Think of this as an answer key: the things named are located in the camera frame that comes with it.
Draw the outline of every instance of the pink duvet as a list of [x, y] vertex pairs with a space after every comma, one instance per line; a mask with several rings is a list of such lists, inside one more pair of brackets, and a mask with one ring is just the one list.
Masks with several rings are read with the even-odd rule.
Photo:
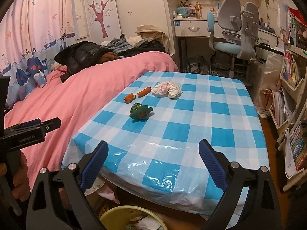
[[31, 189], [42, 167], [60, 169], [70, 138], [123, 89], [148, 71], [179, 70], [168, 54], [147, 52], [86, 68], [62, 84], [59, 76], [66, 71], [64, 66], [51, 72], [47, 85], [35, 88], [5, 117], [5, 127], [36, 118], [58, 117], [62, 121], [59, 129], [47, 134], [45, 142], [22, 150], [28, 160]]

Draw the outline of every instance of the pink curtain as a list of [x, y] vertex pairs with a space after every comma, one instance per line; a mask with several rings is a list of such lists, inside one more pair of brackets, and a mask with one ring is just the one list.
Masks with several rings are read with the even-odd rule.
[[55, 55], [75, 43], [72, 0], [15, 0], [0, 23], [0, 42], [0, 76], [11, 76], [11, 107], [43, 87]]

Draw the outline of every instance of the figurine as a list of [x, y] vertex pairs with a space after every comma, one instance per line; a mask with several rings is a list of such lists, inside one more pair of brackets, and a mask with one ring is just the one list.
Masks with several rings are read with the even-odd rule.
[[145, 119], [149, 115], [149, 113], [151, 113], [152, 111], [153, 111], [153, 108], [152, 107], [148, 107], [148, 105], [143, 105], [143, 104], [140, 104], [140, 103], [135, 103], [131, 107], [129, 117]]

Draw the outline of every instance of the white plastic bag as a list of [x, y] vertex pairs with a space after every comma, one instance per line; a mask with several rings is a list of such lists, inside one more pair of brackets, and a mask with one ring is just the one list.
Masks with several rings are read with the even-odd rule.
[[267, 58], [266, 64], [261, 65], [261, 77], [259, 84], [256, 85], [257, 91], [254, 98], [254, 106], [260, 117], [266, 118], [267, 112], [273, 103], [273, 97], [267, 94], [267, 90], [278, 91], [279, 75], [282, 69], [283, 56], [271, 53]]
[[169, 98], [177, 98], [182, 93], [182, 90], [180, 85], [171, 81], [166, 81], [157, 84], [152, 89], [152, 93], [157, 95], [158, 97], [168, 94]]

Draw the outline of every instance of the drawer handle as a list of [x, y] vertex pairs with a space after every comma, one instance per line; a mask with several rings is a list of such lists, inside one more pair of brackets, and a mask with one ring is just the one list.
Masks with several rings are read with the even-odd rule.
[[188, 29], [191, 30], [191, 31], [192, 31], [192, 29], [197, 29], [197, 31], [199, 31], [200, 27], [188, 27]]

